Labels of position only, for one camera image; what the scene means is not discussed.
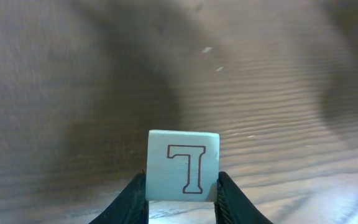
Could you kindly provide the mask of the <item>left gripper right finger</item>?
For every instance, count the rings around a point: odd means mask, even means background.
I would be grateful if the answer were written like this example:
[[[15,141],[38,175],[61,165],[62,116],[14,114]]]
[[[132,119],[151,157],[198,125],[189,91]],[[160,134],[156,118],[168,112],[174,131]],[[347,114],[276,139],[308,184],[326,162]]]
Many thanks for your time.
[[[226,172],[219,172],[214,211],[217,224],[273,224]]]

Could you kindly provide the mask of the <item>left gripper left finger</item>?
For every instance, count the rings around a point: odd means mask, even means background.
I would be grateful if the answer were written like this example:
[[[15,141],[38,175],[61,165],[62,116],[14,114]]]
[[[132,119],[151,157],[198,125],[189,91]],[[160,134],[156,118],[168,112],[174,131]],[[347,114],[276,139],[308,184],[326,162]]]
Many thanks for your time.
[[[149,202],[145,199],[145,180],[145,172],[137,174],[89,224],[148,224]]]

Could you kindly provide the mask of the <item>wooden block red seven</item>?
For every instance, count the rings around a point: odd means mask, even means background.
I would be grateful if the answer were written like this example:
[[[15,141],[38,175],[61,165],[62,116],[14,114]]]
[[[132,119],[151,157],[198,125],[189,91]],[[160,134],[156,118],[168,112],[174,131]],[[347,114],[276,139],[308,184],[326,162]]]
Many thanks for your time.
[[[150,130],[145,197],[148,201],[215,202],[217,133]]]

